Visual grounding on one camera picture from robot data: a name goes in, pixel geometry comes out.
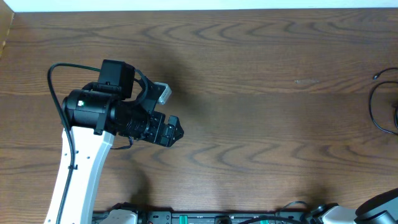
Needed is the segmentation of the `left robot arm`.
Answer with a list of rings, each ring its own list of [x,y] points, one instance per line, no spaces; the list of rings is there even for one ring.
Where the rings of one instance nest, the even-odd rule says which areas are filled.
[[[46,223],[145,223],[145,213],[126,203],[101,214],[94,211],[114,139],[170,147],[184,135],[176,116],[155,110],[172,92],[167,84],[152,82],[116,60],[104,60],[98,74],[97,81],[55,102],[63,124],[62,156]]]

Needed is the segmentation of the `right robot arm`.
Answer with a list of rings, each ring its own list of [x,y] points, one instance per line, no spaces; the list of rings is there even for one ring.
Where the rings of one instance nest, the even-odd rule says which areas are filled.
[[[303,219],[311,224],[397,224],[397,188],[369,199],[357,209],[337,203],[320,205]]]

